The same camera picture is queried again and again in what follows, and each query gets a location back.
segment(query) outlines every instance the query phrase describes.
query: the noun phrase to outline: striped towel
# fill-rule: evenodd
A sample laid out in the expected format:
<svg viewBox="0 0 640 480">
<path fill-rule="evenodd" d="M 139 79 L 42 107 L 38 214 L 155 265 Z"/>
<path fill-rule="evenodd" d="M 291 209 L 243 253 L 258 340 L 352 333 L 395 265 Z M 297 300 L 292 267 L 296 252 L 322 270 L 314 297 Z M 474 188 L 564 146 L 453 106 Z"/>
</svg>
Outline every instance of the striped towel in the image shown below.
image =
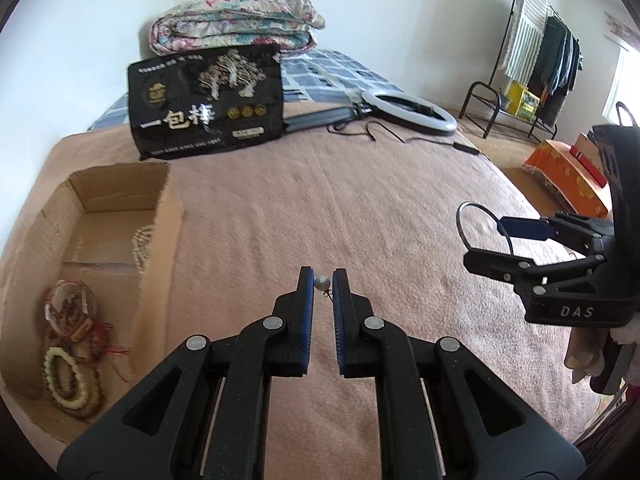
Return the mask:
<svg viewBox="0 0 640 480">
<path fill-rule="evenodd" d="M 516 0 L 500 68 L 523 86 L 529 83 L 540 52 L 548 9 L 547 0 Z"/>
</svg>

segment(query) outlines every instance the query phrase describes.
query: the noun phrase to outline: black package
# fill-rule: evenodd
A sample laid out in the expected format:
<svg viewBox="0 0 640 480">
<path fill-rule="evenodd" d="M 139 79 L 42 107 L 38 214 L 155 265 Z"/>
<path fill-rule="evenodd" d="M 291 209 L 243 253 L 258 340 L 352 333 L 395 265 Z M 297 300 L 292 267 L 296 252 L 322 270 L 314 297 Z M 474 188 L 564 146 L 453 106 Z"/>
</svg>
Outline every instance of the black package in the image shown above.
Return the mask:
<svg viewBox="0 0 640 480">
<path fill-rule="evenodd" d="M 193 50 L 129 66 L 129 119 L 140 158 L 236 150 L 282 135 L 280 48 Z"/>
</svg>

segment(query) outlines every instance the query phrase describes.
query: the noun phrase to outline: orange tablecloth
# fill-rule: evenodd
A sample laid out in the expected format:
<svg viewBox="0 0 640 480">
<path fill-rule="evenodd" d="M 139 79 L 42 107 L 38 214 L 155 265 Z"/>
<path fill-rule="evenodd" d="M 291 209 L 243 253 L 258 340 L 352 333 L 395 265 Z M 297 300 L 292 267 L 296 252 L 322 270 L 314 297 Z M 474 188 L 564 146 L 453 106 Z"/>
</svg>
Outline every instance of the orange tablecloth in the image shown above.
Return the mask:
<svg viewBox="0 0 640 480">
<path fill-rule="evenodd" d="M 542 142 L 524 163 L 551 182 L 574 210 L 581 215 L 606 218 L 611 213 L 609 184 L 600 187 L 587 169 L 558 140 Z"/>
</svg>

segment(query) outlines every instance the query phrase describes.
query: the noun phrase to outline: folded quilt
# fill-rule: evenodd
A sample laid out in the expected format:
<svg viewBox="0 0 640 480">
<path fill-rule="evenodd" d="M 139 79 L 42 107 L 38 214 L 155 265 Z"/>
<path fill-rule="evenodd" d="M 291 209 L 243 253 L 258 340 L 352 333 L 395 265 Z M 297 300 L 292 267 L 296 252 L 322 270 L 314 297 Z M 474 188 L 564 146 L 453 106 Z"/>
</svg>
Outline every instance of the folded quilt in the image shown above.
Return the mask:
<svg viewBox="0 0 640 480">
<path fill-rule="evenodd" d="M 324 18 L 310 0 L 193 0 L 161 16 L 149 31 L 160 56 L 187 50 L 276 43 L 295 55 L 316 46 Z"/>
</svg>

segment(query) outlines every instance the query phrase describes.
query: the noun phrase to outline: blue checkered sheet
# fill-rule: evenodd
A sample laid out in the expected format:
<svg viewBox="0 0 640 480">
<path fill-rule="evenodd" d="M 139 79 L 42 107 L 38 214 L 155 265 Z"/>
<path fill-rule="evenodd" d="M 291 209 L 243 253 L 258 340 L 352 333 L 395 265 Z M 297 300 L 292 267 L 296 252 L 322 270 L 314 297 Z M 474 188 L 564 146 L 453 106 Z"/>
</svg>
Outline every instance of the blue checkered sheet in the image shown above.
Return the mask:
<svg viewBox="0 0 640 480">
<path fill-rule="evenodd" d="M 358 90 L 399 90 L 356 60 L 336 50 L 316 49 L 283 59 L 282 89 L 285 102 L 350 104 Z M 129 123 L 128 98 L 124 94 L 89 128 L 101 130 Z"/>
</svg>

